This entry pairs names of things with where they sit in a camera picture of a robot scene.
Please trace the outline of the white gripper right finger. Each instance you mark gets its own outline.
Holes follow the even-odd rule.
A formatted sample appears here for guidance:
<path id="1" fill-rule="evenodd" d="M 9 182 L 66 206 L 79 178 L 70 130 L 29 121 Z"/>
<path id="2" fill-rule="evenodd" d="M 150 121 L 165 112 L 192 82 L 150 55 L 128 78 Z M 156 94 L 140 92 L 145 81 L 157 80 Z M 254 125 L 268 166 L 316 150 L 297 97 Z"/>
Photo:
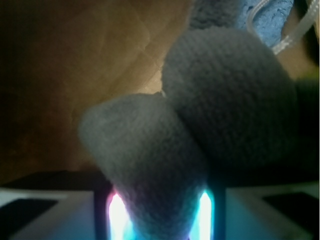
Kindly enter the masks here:
<path id="1" fill-rule="evenodd" d="M 191 240 L 318 240 L 319 182 L 206 189 Z"/>

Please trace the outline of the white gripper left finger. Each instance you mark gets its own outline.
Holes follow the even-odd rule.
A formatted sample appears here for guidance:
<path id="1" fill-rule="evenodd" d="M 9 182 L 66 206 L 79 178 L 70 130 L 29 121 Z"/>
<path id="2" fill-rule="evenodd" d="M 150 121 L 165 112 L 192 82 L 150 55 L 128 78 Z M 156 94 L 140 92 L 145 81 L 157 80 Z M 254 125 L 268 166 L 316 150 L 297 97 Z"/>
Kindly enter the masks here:
<path id="1" fill-rule="evenodd" d="M 130 218 L 99 171 L 44 171 L 0 187 L 3 240 L 128 240 Z"/>

